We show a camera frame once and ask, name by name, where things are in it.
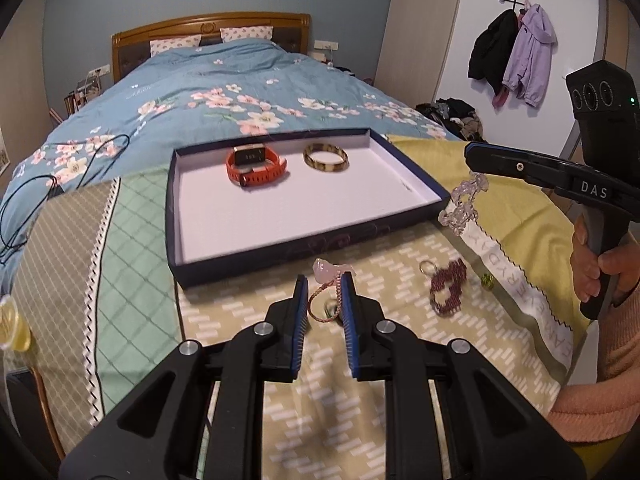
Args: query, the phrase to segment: white wall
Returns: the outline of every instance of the white wall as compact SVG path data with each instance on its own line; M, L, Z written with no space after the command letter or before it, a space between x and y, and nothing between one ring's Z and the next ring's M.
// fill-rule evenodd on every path
M511 95L504 107L495 111L491 87L485 81L478 82L467 76L476 38L510 5L498 0L460 0L449 55L436 94L439 98L463 99L476 108L484 126L484 138L489 142L558 156L574 124L564 77L593 62L598 0L531 2L544 7L558 37L546 98L539 109Z
M52 131L42 69L45 0L23 0L0 38L0 127L10 166L0 176L0 196L16 165Z

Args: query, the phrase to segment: yellow fabric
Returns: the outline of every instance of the yellow fabric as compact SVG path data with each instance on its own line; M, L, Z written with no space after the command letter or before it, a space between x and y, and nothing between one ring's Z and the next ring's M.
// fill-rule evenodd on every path
M596 444L572 444L573 450L584 463L588 479L593 478L611 460L625 439L626 434Z
M391 142L448 191L467 180L465 142L390 136ZM554 315L574 330L574 348L589 320L580 314L569 258L574 228L539 187L489 176L489 191L476 197L478 224L521 266L529 282L547 296Z

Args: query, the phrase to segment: camera lens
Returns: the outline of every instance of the camera lens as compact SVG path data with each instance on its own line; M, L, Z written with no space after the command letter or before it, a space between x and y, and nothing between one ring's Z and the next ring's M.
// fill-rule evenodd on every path
M587 104L587 108L592 112L598 107L598 95L596 89L591 83L587 83L584 86L584 102Z
M580 95L580 91L577 89L574 90L571 96L574 99L574 108L580 110L582 108L582 95Z
M600 83L600 98L605 106L611 106L613 104L613 90L606 81Z

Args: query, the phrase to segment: screw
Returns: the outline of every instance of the screw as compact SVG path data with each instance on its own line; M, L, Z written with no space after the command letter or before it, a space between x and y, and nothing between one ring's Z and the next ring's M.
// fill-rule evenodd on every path
M396 324L388 319L376 323L376 329L383 334L391 334L396 329Z
M254 326L255 335L269 335L271 332L273 332L273 325L271 323L262 322Z
M451 349L456 354L466 354L471 350L471 345L469 344L469 341L465 339L455 339L451 343Z
M200 344L197 341L185 341L180 345L180 353L182 355L193 355L198 351Z

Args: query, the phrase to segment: smartwatch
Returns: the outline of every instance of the smartwatch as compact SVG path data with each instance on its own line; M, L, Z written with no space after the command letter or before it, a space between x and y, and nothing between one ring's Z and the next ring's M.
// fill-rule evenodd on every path
M240 187L262 186L278 180L287 169L287 159L264 144L238 146L226 158L226 174Z

